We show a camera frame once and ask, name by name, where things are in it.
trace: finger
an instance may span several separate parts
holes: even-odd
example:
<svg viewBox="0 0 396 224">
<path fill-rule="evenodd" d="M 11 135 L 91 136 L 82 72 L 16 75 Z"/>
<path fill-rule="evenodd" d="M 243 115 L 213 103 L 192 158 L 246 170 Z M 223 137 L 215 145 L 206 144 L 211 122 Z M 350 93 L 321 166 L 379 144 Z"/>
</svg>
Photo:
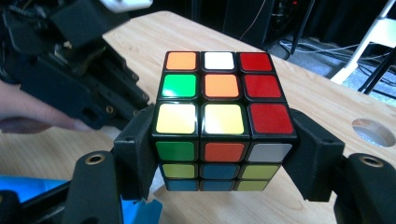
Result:
<svg viewBox="0 0 396 224">
<path fill-rule="evenodd" d="M 40 133 L 50 128 L 48 124 L 33 119 L 14 118 L 0 120 L 2 133 Z"/>
</svg>

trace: rubik's cube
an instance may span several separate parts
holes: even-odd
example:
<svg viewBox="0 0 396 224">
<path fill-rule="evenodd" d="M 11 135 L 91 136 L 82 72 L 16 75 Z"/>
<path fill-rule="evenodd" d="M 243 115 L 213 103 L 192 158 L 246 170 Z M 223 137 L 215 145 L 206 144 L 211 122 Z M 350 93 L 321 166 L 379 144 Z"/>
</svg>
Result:
<svg viewBox="0 0 396 224">
<path fill-rule="evenodd" d="M 167 52 L 151 133 L 175 191 L 264 190 L 297 140 L 265 52 Z"/>
</svg>

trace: human hand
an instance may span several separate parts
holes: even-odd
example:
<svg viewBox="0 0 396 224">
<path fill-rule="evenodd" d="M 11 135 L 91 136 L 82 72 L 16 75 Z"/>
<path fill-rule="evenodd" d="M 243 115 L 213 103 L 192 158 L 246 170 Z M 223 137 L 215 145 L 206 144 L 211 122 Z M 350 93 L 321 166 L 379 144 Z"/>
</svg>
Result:
<svg viewBox="0 0 396 224">
<path fill-rule="evenodd" d="M 0 130 L 2 133 L 40 133 L 51 126 L 76 131 L 91 130 L 81 120 L 0 80 Z"/>
</svg>

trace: white chair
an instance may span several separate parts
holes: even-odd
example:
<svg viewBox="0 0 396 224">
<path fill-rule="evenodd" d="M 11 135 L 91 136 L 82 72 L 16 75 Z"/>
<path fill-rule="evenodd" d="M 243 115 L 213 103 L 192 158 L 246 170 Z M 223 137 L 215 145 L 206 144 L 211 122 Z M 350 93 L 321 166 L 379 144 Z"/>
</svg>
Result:
<svg viewBox="0 0 396 224">
<path fill-rule="evenodd" d="M 370 42 L 387 46 L 396 47 L 396 20 L 388 19 L 387 15 L 396 0 L 389 0 L 378 17 L 374 20 L 370 29 L 363 40 L 356 48 L 349 62 L 331 78 L 331 81 L 342 84 L 347 77 L 358 67 L 358 59 L 363 54 Z"/>
</svg>

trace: wooden table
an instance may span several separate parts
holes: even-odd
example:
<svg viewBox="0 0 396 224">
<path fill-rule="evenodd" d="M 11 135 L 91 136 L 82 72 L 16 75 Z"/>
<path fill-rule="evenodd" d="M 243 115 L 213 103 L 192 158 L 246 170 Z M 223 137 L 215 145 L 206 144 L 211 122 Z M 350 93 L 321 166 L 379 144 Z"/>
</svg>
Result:
<svg viewBox="0 0 396 224">
<path fill-rule="evenodd" d="M 105 35 L 139 76 L 139 86 L 156 98 L 168 50 L 260 51 L 170 12 L 132 19 Z M 396 134 L 396 108 L 334 84 L 301 67 L 273 58 L 292 108 L 303 111 L 346 142 L 345 155 L 363 152 L 396 165 L 396 146 L 377 147 L 353 130 L 355 119 L 371 119 Z M 101 132 L 74 133 L 52 128 L 35 135 L 0 134 L 0 173 L 70 178 L 74 161 L 93 150 L 111 149 Z M 161 223 L 335 223 L 330 203 L 305 202 L 281 168 L 263 192 L 168 192 Z"/>
</svg>

